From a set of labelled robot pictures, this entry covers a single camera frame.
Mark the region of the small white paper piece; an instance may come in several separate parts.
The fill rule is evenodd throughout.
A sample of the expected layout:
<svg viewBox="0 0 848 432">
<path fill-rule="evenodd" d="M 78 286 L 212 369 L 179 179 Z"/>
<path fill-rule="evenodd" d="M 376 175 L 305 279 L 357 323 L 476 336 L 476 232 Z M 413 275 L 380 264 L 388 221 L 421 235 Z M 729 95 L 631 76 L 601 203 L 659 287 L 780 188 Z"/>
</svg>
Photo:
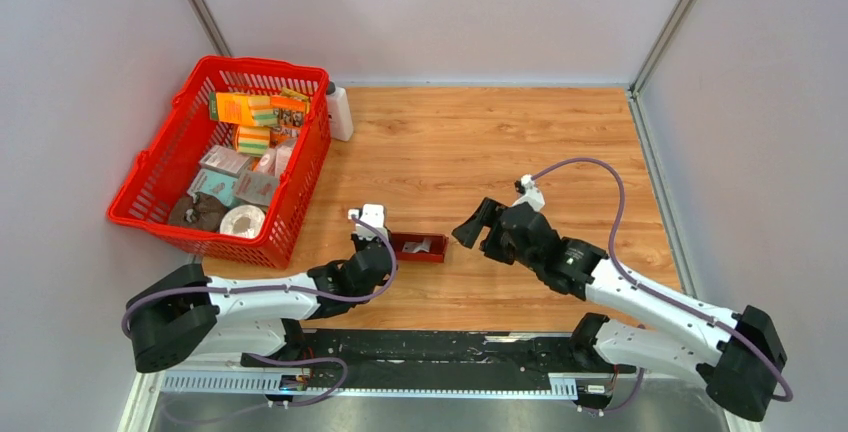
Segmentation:
<svg viewBox="0 0 848 432">
<path fill-rule="evenodd" d="M 419 242 L 408 241 L 405 242 L 402 248 L 402 251 L 407 254 L 419 254 L 424 253 L 428 254 L 430 252 L 432 246 L 432 240 L 430 238 L 424 238 Z"/>
</svg>

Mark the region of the red paper box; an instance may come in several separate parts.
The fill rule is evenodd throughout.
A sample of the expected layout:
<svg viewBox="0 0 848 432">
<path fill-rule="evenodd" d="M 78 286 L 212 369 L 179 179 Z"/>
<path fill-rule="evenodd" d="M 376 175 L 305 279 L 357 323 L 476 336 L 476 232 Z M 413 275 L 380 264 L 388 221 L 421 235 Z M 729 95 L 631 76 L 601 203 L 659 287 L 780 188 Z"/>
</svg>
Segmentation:
<svg viewBox="0 0 848 432">
<path fill-rule="evenodd" d="M 392 232 L 390 242 L 399 261 L 443 263 L 449 244 L 442 234 Z"/>
</svg>

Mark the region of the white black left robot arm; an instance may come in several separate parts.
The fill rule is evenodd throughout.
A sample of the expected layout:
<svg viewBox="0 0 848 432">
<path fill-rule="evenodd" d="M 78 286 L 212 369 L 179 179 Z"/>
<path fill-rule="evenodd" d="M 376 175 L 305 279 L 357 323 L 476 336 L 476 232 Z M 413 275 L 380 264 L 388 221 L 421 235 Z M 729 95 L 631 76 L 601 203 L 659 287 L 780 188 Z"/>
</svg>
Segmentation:
<svg viewBox="0 0 848 432">
<path fill-rule="evenodd" d="M 352 236 L 355 252 L 285 278 L 242 280 L 183 265 L 126 304 L 121 328 L 139 373 L 172 368 L 190 357 L 242 354 L 291 367 L 306 342 L 294 323 L 336 317 L 365 304 L 391 284 L 397 257 L 391 234 Z"/>
</svg>

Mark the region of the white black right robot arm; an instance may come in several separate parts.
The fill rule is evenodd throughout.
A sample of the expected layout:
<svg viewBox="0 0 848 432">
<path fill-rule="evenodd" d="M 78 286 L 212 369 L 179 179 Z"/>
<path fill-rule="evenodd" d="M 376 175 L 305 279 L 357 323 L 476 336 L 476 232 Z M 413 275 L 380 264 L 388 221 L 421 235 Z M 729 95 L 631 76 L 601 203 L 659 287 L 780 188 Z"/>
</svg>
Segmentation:
<svg viewBox="0 0 848 432">
<path fill-rule="evenodd" d="M 735 312 L 661 286 L 598 246 L 560 236 L 527 203 L 485 198 L 452 235 L 491 260 L 523 265 L 557 293 L 645 324 L 637 329 L 603 314 L 585 315 L 570 343 L 579 368 L 593 371 L 606 362 L 673 375 L 704 387 L 717 405 L 750 422 L 763 421 L 778 400 L 787 354 L 762 309 Z"/>
</svg>

